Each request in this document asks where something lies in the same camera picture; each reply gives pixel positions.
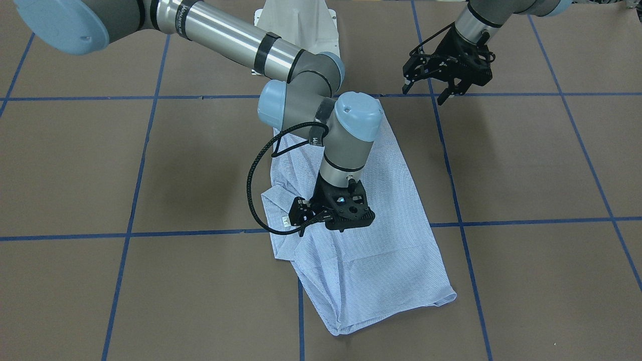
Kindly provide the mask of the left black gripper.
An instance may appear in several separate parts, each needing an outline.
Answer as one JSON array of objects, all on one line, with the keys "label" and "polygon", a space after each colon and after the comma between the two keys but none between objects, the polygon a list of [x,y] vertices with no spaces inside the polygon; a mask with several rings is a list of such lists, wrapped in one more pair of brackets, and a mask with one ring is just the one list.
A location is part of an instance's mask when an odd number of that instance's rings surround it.
[{"label": "left black gripper", "polygon": [[[436,50],[427,54],[423,46],[443,32],[446,34]],[[431,35],[409,53],[409,60],[403,66],[403,94],[408,94],[416,82],[433,78],[447,83],[436,99],[441,106],[451,97],[465,95],[472,85],[488,84],[493,78],[491,63],[495,61],[495,54],[488,48],[490,38],[489,30],[482,30],[479,39],[470,43],[459,34],[454,23]]]}]

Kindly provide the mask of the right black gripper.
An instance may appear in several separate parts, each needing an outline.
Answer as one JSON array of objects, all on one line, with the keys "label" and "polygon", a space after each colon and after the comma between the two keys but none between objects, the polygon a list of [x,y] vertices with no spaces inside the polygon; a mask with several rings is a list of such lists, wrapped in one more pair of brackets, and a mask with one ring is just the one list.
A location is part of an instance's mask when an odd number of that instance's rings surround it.
[{"label": "right black gripper", "polygon": [[375,220],[362,181],[348,181],[346,188],[335,187],[319,175],[311,198],[311,208],[329,230],[366,228]]}]

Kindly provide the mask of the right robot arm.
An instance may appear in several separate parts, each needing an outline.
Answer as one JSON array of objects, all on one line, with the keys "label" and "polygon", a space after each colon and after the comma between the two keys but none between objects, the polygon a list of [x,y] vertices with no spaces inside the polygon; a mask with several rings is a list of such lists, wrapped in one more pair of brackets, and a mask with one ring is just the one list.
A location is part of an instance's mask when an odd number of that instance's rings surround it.
[{"label": "right robot arm", "polygon": [[286,207],[291,234],[312,224],[329,230],[366,228],[375,220],[362,172],[384,112],[362,92],[339,93],[346,77],[340,57],[313,53],[274,32],[205,1],[13,1],[35,37],[71,56],[105,50],[144,30],[176,35],[211,50],[265,80],[258,96],[260,121],[277,134],[259,151],[247,175],[247,204],[254,220],[274,235],[286,231],[262,222],[255,210],[255,169],[271,150],[277,158],[301,146],[323,149],[310,199],[292,196]]}]

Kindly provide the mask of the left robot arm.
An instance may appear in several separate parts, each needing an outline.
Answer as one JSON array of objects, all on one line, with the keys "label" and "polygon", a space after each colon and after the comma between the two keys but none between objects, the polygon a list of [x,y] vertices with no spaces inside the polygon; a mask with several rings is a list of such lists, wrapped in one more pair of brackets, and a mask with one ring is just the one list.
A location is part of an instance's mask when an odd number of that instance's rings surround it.
[{"label": "left robot arm", "polygon": [[493,78],[496,55],[489,41],[512,15],[556,16],[571,1],[468,1],[456,21],[446,25],[408,54],[403,66],[403,94],[426,79],[446,84],[436,99],[442,105],[449,97],[464,95],[472,85],[483,87]]}]

